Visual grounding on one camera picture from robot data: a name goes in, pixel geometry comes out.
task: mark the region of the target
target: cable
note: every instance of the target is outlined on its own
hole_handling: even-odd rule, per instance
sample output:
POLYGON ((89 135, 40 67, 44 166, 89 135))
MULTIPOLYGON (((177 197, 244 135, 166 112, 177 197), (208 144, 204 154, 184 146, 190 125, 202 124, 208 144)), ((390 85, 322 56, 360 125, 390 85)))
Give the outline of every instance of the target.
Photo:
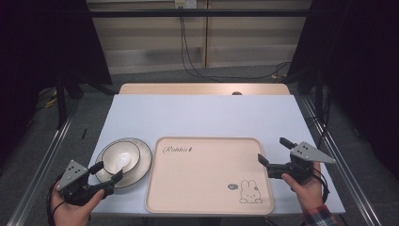
POLYGON ((180 26, 181 26, 181 32, 182 32, 182 63, 183 63, 183 67, 184 67, 185 71, 188 72, 190 75, 192 75, 192 76, 194 76, 194 77, 208 78, 208 79, 210 79, 210 80, 213 80, 213 81, 216 81, 216 82, 221 83, 221 81, 218 81, 218 80, 216 80, 216 79, 214 79, 214 78, 212 78, 212 77, 204 76, 204 75, 202 75, 201 73, 199 73, 199 72, 196 70, 196 68, 194 67, 193 63, 191 62, 191 57, 190 57, 190 54, 189 54, 189 52, 188 52, 187 39, 186 39, 186 37, 185 37, 185 25, 184 25, 184 18, 183 18, 183 17, 180 18, 180 26), (191 65, 191 67, 193 68, 193 70, 194 70, 198 75, 195 75, 195 74, 191 73, 191 72, 185 67, 185 63, 184 63, 184 45, 185 45, 185 51, 187 52, 188 61, 190 62, 190 65, 191 65))
POLYGON ((51 196, 52 196, 52 193, 53 193, 53 189, 54 189, 54 186, 56 185, 56 183, 62 178, 62 175, 63 175, 64 173, 61 173, 61 174, 59 174, 57 177, 56 177, 56 179, 52 182, 52 184, 51 184, 51 186, 50 186, 50 188, 49 188, 49 191, 47 192, 47 203, 46 203, 46 212, 47 212, 47 222, 48 222, 48 224, 50 225, 50 226, 56 226, 56 223, 54 222, 54 216, 53 216, 53 214, 54 214, 54 211, 56 210, 54 210, 54 211, 52 211, 52 209, 51 209, 51 196))
POLYGON ((219 80, 217 80, 217 78, 230 78, 230 79, 261 79, 261 78, 266 78, 266 77, 269 77, 269 76, 272 76, 272 75, 274 75, 274 74, 278 74, 278 72, 281 70, 281 69, 283 69, 286 65, 289 65, 289 64, 291 64, 291 62, 282 62, 282 63, 280 63, 280 64, 278 64, 277 66, 276 66, 276 69, 272 72, 272 73, 269 73, 269 74, 266 74, 266 75, 262 75, 262 76, 257 76, 257 77, 236 77, 236 76, 205 76, 205 75, 203 75, 203 74, 201 74, 200 72, 198 72, 197 70, 196 70, 196 68, 194 67, 194 65, 193 65, 193 63, 192 63, 192 61, 191 61, 191 56, 190 56, 190 54, 189 54, 189 52, 188 52, 188 45, 187 45, 187 39, 186 39, 186 35, 185 35, 185 24, 184 24, 184 18, 183 17, 181 17, 180 18, 180 25, 181 25, 181 40, 182 40, 182 52, 181 52, 181 54, 182 54, 182 63, 183 63, 183 66, 184 66, 184 69, 185 69, 185 71, 187 72, 187 73, 189 73, 190 75, 192 75, 192 76, 194 76, 194 77, 198 77, 198 78, 207 78, 207 79, 210 79, 210 80, 213 80, 213 81, 216 81, 216 82, 218 82, 218 83, 222 83, 222 81, 219 81, 219 80), (188 61, 189 61, 189 63, 190 63, 190 65, 191 65, 191 68, 196 72, 196 74, 193 74, 193 73, 191 73, 186 67, 185 67, 185 63, 184 63, 184 48, 185 48, 185 51, 186 51, 186 53, 187 53, 187 57, 188 57, 188 61))
POLYGON ((327 99, 326 99, 326 106, 325 106, 325 109, 323 111, 323 117, 324 117, 324 114, 326 114, 326 120, 325 120, 324 125, 322 126, 323 132, 322 132, 322 134, 321 134, 321 136, 319 138, 319 142, 317 144, 317 149, 320 149, 320 145, 321 145, 322 139, 323 139, 323 137, 324 137, 324 135, 326 134, 326 131, 327 131, 328 121, 329 121, 329 110, 331 108, 331 99, 332 99, 332 95, 331 95, 330 90, 328 90, 327 99))
POLYGON ((323 173, 321 171, 319 171, 317 169, 313 169, 313 170, 317 171, 320 174, 320 176, 317 176, 317 175, 313 174, 312 177, 317 179, 317 181, 319 181, 322 184, 322 186, 323 186, 322 199, 323 199, 323 203, 326 203, 326 200, 327 200, 327 197, 328 197, 328 194, 329 194, 328 183, 327 183, 326 177, 323 175, 323 173))
POLYGON ((52 213, 52 218, 54 218, 54 214, 56 213, 56 209, 58 209, 58 207, 59 206, 61 206, 61 205, 63 205, 65 203, 65 201, 63 201, 63 202, 61 202, 60 204, 58 204, 55 208, 54 208, 54 210, 53 210, 53 213, 52 213))
POLYGON ((317 117, 308 117, 305 118, 304 120, 308 128, 311 128, 315 125, 314 121, 317 121, 317 117))
POLYGON ((213 78, 233 78, 233 79, 254 79, 254 80, 255 80, 255 79, 261 79, 261 78, 270 77, 270 76, 274 75, 275 73, 277 73, 279 70, 281 70, 283 67, 277 69, 277 67, 278 67, 279 65, 284 65, 284 66, 285 66, 285 65, 288 65, 288 64, 290 64, 290 63, 291 63, 291 62, 282 62, 282 63, 280 63, 280 64, 278 64, 278 65, 276 66, 276 69, 275 69, 272 73, 269 73, 269 74, 266 74, 266 75, 262 75, 262 76, 256 76, 256 77, 207 76, 207 77, 213 77, 213 78))

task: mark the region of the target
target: hand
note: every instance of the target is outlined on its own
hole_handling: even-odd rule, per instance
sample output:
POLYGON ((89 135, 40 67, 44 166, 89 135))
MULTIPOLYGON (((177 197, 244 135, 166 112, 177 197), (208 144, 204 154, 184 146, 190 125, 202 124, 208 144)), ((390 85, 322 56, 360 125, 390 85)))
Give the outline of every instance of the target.
MULTIPOLYGON (((51 197, 52 211, 60 203, 64 202, 61 195, 53 187, 53 193, 51 197)), ((84 206, 71 205, 68 203, 61 204, 54 212, 54 222, 56 226, 85 226, 88 224, 88 219, 91 211, 100 203, 104 195, 104 191, 98 191, 91 200, 84 206)))
MULTIPOLYGON (((320 163, 314 162, 313 167, 320 171, 320 163)), ((283 173, 281 178, 291 187, 298 197, 300 207, 303 212, 312 210, 316 207, 323 205, 322 199, 322 184, 317 181, 314 177, 311 177, 308 181, 300 185, 294 178, 287 173, 283 173)))

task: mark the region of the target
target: sleeve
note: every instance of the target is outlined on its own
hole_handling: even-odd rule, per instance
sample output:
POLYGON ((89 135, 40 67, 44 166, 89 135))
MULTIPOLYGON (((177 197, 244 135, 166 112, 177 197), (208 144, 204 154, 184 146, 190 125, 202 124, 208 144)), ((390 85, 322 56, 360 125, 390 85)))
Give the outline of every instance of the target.
POLYGON ((329 212, 326 205, 304 212, 302 214, 308 226, 338 226, 340 225, 334 216, 329 212))

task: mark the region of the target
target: white tabletop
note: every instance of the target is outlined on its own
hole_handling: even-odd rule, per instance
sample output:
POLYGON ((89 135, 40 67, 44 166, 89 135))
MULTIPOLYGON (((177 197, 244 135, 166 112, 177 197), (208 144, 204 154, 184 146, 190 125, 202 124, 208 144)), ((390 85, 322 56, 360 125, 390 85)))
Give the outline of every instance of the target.
MULTIPOLYGON (((89 165, 109 143, 124 137, 143 140, 153 151, 161 137, 253 137, 258 139, 270 163, 285 164, 289 150, 280 137, 314 145, 307 124, 291 95, 116 95, 89 165)), ((331 213, 345 212, 325 166, 331 213)), ((145 198, 149 173, 132 186, 119 188, 94 209, 93 214, 174 216, 147 210, 145 198)), ((99 184, 90 176, 91 185, 99 184)), ((301 213, 295 193, 285 182, 270 179, 274 198, 272 215, 301 213)))

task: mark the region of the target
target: rabbit illustration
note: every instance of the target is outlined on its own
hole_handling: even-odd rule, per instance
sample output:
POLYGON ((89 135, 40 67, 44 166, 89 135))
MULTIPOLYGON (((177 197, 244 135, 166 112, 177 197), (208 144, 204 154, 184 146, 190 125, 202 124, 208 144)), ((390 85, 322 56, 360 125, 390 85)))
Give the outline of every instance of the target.
POLYGON ((262 203, 261 192, 259 192, 255 181, 241 182, 240 203, 262 203))

